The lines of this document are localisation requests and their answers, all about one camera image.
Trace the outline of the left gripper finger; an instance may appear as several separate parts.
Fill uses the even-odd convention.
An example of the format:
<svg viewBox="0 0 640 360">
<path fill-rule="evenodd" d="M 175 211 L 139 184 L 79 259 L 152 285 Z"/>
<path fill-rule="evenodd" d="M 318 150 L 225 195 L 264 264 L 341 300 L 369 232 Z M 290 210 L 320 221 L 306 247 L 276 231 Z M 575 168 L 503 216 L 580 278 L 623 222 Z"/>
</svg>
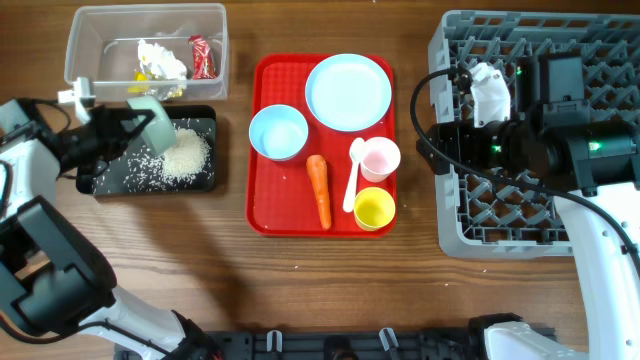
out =
<svg viewBox="0 0 640 360">
<path fill-rule="evenodd" d="M 150 109 L 97 108 L 98 126 L 108 133 L 141 133 L 154 118 Z"/>
<path fill-rule="evenodd" d="M 129 133 L 116 135 L 95 135 L 95 162 L 92 169 L 93 175 L 102 175 L 109 167 L 111 161 L 121 157 L 127 148 L 139 138 Z"/>
</svg>

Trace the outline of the yellow snack wrapper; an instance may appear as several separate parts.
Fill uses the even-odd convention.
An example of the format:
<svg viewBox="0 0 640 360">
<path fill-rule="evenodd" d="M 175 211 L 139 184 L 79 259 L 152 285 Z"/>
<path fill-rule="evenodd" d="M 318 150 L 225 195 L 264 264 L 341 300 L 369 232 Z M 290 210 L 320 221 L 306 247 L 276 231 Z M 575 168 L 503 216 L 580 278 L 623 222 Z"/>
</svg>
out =
<svg viewBox="0 0 640 360">
<path fill-rule="evenodd" d="M 184 95 L 186 86 L 184 84 L 152 87 L 142 85 L 142 82 L 151 81 L 151 78 L 142 72 L 136 72 L 134 76 L 136 85 L 130 86 L 128 92 L 145 96 L 153 96 L 159 101 L 166 101 L 173 98 L 180 98 Z"/>
</svg>

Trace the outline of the white tissue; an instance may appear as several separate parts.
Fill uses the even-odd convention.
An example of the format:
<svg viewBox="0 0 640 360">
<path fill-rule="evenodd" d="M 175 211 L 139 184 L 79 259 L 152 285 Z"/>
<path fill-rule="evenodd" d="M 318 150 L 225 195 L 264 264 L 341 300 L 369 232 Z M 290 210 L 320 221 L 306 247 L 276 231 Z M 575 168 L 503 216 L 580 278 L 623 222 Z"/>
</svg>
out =
<svg viewBox="0 0 640 360">
<path fill-rule="evenodd" d="M 141 72 L 149 79 L 186 80 L 187 68 L 172 51 L 158 43 L 138 41 L 137 55 Z"/>
</svg>

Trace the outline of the red candy wrapper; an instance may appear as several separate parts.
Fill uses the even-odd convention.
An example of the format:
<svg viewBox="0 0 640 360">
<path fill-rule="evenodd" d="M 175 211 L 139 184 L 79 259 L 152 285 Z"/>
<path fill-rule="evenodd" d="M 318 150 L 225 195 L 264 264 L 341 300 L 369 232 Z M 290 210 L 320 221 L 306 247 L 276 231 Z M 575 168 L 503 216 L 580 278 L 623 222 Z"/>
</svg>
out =
<svg viewBox="0 0 640 360">
<path fill-rule="evenodd" d="M 189 38 L 188 43 L 192 45 L 194 60 L 192 78 L 194 80 L 215 79 L 215 63 L 207 41 L 201 35 L 193 35 Z"/>
</svg>

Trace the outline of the orange carrot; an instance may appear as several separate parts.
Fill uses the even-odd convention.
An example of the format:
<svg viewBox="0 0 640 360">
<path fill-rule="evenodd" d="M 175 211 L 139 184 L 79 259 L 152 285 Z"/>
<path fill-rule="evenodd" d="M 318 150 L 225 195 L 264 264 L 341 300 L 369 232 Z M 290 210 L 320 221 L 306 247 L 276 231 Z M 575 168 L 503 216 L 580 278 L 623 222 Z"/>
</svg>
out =
<svg viewBox="0 0 640 360">
<path fill-rule="evenodd" d="M 311 155 L 306 161 L 307 172 L 313 188 L 321 227 L 329 230 L 332 225 L 327 163 L 321 155 Z"/>
</svg>

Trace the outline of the light blue bowl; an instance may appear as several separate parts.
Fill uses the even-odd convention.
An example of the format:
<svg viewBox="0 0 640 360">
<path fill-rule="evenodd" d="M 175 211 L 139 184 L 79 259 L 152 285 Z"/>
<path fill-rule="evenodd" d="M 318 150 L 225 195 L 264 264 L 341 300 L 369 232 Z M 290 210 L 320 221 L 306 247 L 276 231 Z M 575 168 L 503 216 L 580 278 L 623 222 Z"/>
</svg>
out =
<svg viewBox="0 0 640 360">
<path fill-rule="evenodd" d="M 249 140 L 253 149 L 272 161 L 288 161 L 305 146 L 309 126 L 304 115 L 284 104 L 259 110 L 249 125 Z"/>
</svg>

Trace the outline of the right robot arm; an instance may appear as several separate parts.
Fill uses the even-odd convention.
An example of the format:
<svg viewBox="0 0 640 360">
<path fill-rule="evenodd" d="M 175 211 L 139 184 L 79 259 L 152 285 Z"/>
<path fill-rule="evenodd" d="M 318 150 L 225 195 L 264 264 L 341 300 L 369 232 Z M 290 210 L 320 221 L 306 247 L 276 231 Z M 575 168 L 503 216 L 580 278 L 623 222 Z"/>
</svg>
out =
<svg viewBox="0 0 640 360">
<path fill-rule="evenodd" d="M 583 62 L 558 53 L 524 57 L 515 87 L 486 64 L 444 76 L 472 97 L 474 116 L 417 133 L 437 175 L 459 169 L 552 198 L 578 273 L 591 359 L 639 355 L 639 129 L 595 122 L 584 95 Z"/>
</svg>

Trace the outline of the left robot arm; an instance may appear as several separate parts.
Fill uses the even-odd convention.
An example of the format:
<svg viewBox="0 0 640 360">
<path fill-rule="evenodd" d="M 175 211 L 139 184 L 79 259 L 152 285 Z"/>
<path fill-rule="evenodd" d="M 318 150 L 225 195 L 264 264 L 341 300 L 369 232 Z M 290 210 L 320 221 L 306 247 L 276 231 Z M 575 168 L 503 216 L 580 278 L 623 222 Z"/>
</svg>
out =
<svg viewBox="0 0 640 360">
<path fill-rule="evenodd" d="M 143 359 L 220 359 L 192 320 L 118 286 L 104 255 L 54 206 L 56 182 L 114 160 L 154 121 L 170 118 L 154 98 L 123 108 L 78 103 L 84 125 L 55 132 L 40 99 L 1 107 L 1 328 L 44 345 L 74 335 L 106 339 Z"/>
</svg>

